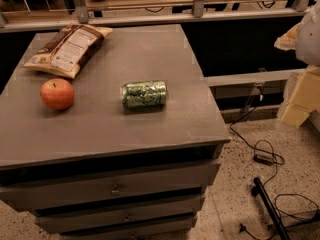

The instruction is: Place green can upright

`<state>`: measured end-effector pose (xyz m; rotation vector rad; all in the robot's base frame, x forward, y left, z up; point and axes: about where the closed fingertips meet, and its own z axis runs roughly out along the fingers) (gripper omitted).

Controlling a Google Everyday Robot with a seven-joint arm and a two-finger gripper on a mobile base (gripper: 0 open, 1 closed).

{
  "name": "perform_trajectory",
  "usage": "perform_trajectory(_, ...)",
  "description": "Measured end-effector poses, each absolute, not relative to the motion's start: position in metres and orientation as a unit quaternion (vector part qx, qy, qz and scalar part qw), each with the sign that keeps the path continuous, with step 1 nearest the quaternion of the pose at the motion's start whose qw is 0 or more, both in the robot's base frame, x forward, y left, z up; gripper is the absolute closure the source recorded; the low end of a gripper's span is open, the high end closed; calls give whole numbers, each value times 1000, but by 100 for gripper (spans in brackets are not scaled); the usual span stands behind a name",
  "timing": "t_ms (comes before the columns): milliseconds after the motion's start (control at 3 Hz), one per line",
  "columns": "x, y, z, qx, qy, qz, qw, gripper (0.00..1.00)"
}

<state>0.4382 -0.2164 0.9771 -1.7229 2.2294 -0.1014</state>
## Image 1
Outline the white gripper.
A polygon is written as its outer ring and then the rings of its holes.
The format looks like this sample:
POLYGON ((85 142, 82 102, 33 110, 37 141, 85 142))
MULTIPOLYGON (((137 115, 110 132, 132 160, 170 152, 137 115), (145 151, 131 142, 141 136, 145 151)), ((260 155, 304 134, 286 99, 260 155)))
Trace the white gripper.
POLYGON ((311 7, 300 24, 278 37, 274 47, 296 49, 298 60, 314 65, 290 75, 277 113, 282 124, 299 128, 312 112, 320 112, 320 2, 311 7))

